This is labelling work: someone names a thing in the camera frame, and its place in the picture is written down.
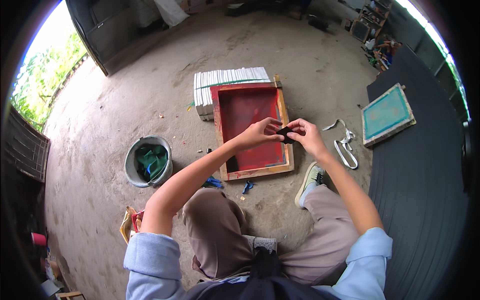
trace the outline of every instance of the dirt floor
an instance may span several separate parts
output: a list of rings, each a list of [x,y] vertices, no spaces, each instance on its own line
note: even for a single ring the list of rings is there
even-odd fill
[[[362,146],[357,105],[368,103],[366,86],[377,71],[359,41],[339,24],[330,30],[265,12],[231,18],[213,9],[132,45],[122,55],[138,60],[109,77],[88,59],[62,91],[46,129],[49,246],[68,285],[90,300],[125,297],[127,245],[119,227],[125,207],[144,208],[155,190],[129,184],[124,159],[133,142],[149,134],[169,142],[176,170],[216,148],[213,122],[186,111],[199,71],[264,66],[270,76],[280,74],[290,120],[301,117],[323,127],[341,118],[357,135],[351,146],[359,167],[349,172],[368,191],[372,153]],[[333,151],[333,140],[344,136],[341,125],[323,133]],[[313,225],[309,212],[293,203],[312,157],[296,144],[294,160],[292,172],[254,178],[245,201],[244,180],[224,183],[228,198],[247,213],[249,234],[277,238],[280,254],[298,247]],[[180,215],[173,238],[189,288],[200,276],[191,269],[193,252]]]

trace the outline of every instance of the green foliage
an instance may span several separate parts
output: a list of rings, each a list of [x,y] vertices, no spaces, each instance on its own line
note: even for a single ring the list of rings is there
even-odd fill
[[[64,47],[49,47],[38,52],[21,67],[10,100],[22,117],[40,132],[51,112],[55,91],[85,53],[74,31]]]

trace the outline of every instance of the metal bucket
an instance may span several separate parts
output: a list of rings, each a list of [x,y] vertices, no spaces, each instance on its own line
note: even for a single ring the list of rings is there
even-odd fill
[[[145,181],[140,175],[138,175],[138,162],[135,159],[135,151],[138,148],[144,146],[145,144],[151,145],[161,145],[164,146],[168,153],[168,160],[163,173],[155,180]],[[159,185],[167,181],[173,172],[173,163],[172,163],[172,153],[170,145],[167,141],[159,135],[149,135],[139,138],[128,151],[127,157],[125,158],[125,175],[127,176],[128,181],[138,188],[146,188],[152,185]]]

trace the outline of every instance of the shoe lace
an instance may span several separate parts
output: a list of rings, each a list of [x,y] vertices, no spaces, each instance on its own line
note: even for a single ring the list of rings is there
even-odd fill
[[[318,182],[319,184],[322,184],[322,180],[323,180],[324,176],[320,173],[317,173],[317,175],[315,176],[315,178],[312,178],[313,180],[315,180],[316,182]]]

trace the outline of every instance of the light blue jacket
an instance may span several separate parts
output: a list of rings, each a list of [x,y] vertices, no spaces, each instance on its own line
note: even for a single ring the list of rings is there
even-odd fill
[[[350,249],[347,268],[334,286],[314,286],[341,300],[385,299],[385,270],[392,257],[393,240],[381,228],[371,228]],[[242,282],[248,276],[205,281],[185,291],[181,284],[179,245],[163,234],[137,233],[125,253],[123,267],[130,270],[126,299],[187,299],[223,282]]]

